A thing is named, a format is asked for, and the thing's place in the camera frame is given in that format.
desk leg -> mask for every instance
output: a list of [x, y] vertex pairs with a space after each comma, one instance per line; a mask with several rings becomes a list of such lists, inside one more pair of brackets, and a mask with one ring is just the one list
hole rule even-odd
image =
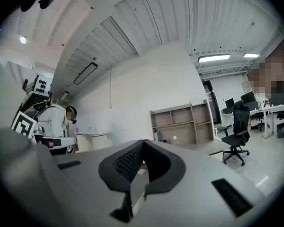
[[266, 112], [264, 113], [264, 138], [267, 138], [267, 116], [266, 116]]
[[274, 113], [271, 113], [271, 132], [273, 133], [273, 132], [275, 132], [274, 131], [274, 127], [275, 126], [275, 124], [274, 124]]

ceiling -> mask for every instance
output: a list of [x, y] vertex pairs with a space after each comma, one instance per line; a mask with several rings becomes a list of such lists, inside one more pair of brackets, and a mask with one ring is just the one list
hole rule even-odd
[[[53, 97], [69, 91], [66, 100], [112, 66], [175, 40], [183, 42], [200, 77], [213, 79], [245, 74], [284, 38], [284, 24], [267, 0], [55, 0], [9, 19], [14, 33], [54, 54]], [[261, 57], [243, 58], [246, 52]], [[197, 62], [219, 53], [231, 57]], [[98, 69], [74, 85], [91, 61]]]

floor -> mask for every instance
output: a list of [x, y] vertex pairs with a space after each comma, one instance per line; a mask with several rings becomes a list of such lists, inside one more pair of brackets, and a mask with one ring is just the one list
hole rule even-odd
[[[279, 120], [274, 114], [275, 132], [271, 134], [271, 129], [268, 129], [267, 139], [264, 138], [264, 128], [262, 131], [254, 129], [251, 131], [251, 136], [246, 144], [242, 147], [243, 150], [249, 150], [250, 155], [241, 154], [245, 161], [245, 165], [241, 165], [241, 161], [236, 156], [231, 157], [227, 161], [227, 166], [251, 181], [258, 187], [263, 194], [269, 195], [271, 192], [279, 189], [284, 184], [284, 138], [278, 139], [276, 136], [276, 125], [284, 122]], [[255, 125], [259, 121], [252, 120], [251, 125]], [[228, 134], [233, 134], [233, 128], [228, 129]], [[221, 139], [225, 137], [225, 132], [219, 132], [217, 136]]]

door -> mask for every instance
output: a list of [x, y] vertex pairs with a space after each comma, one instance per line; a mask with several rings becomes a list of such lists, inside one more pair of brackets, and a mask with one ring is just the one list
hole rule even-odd
[[221, 123], [219, 107], [210, 81], [203, 82], [203, 86], [207, 95], [207, 100], [209, 102], [210, 109], [212, 111], [213, 123], [214, 124]]

round ceiling light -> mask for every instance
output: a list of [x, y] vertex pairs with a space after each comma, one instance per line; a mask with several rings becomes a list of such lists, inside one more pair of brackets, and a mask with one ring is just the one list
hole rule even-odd
[[27, 42], [27, 38], [25, 36], [20, 37], [20, 42], [25, 44]]

